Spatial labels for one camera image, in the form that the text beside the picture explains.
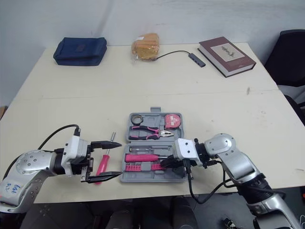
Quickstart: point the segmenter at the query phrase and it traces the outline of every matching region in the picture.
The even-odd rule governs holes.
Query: pink tape measure
[[[178,128],[181,124],[181,118],[177,114],[167,114],[164,119],[165,128]]]

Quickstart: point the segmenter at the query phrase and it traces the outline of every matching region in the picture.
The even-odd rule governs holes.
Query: book
[[[253,69],[256,62],[225,37],[199,42],[199,51],[225,76]]]

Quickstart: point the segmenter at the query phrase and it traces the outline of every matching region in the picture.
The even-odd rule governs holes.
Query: navy blue pouch
[[[105,38],[65,37],[53,55],[58,65],[96,66],[107,50]]]

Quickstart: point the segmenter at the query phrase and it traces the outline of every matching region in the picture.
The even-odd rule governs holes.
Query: white table
[[[304,185],[305,128],[249,46],[237,46],[257,65],[229,78],[196,50],[197,44],[161,46],[160,54],[188,50],[207,64],[204,68],[184,53],[133,63],[129,46],[108,47],[96,67],[58,66],[52,59],[54,49],[47,49],[0,122],[1,177],[15,157],[37,148],[63,125],[78,124],[81,138],[88,141],[109,140],[116,131],[115,141],[124,145],[128,115],[160,106],[163,112],[183,114],[185,138],[203,142],[220,132],[233,135],[273,188]],[[57,134],[45,149],[62,147],[71,134],[72,129]],[[104,153],[92,154],[94,169]],[[122,154],[123,147],[111,150],[108,171],[121,170]],[[222,169],[195,167],[193,176],[194,193],[208,193],[222,181]],[[61,175],[45,181],[35,202],[184,194],[189,194],[186,183],[132,184],[115,178],[96,186],[81,183],[79,175]]]

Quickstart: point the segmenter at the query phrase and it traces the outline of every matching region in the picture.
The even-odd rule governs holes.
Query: pink screwdriver
[[[166,158],[167,156],[159,156],[156,154],[137,154],[137,155],[127,154],[125,157],[125,162],[157,161],[159,159],[166,159]]]
[[[114,140],[114,137],[115,137],[115,132],[112,133],[112,136],[111,136],[111,140],[113,142]],[[103,173],[106,171],[106,168],[107,168],[107,164],[108,164],[108,160],[110,158],[110,156],[108,155],[109,154],[109,151],[110,149],[107,149],[107,153],[103,155],[103,158],[100,162],[100,165],[99,165],[99,168],[97,169],[97,172],[96,172],[96,175],[99,175],[100,173]]]

